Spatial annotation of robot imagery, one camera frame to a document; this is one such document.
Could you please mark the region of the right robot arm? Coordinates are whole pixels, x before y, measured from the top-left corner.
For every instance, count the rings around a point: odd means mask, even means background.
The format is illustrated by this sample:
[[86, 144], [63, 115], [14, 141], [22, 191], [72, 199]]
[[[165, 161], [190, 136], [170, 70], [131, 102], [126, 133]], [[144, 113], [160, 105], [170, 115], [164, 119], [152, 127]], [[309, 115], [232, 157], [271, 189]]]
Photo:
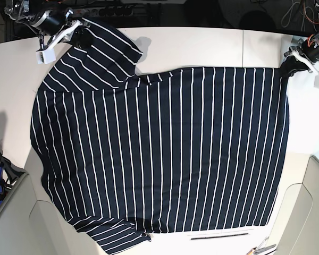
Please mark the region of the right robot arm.
[[74, 10], [63, 1], [6, 1], [4, 13], [38, 36], [41, 51], [60, 42], [79, 46], [83, 31], [90, 27], [88, 20], [74, 18]]

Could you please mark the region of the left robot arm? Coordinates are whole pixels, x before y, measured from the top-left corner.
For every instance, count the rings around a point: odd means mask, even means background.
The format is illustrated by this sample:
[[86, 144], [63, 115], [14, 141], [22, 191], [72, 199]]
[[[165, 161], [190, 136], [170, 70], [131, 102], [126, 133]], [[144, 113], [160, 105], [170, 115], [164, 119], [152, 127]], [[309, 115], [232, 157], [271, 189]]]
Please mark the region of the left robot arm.
[[306, 4], [306, 1], [293, 2], [287, 14], [292, 14], [293, 7], [298, 5], [298, 12], [315, 29], [307, 39], [299, 40], [288, 48], [284, 53], [284, 61], [280, 65], [280, 75], [284, 78], [292, 77], [297, 72], [308, 71], [319, 75], [319, 70], [315, 64], [319, 63], [319, 1], [314, 2], [314, 7], [318, 11], [312, 18], [307, 14], [307, 10], [312, 8]]

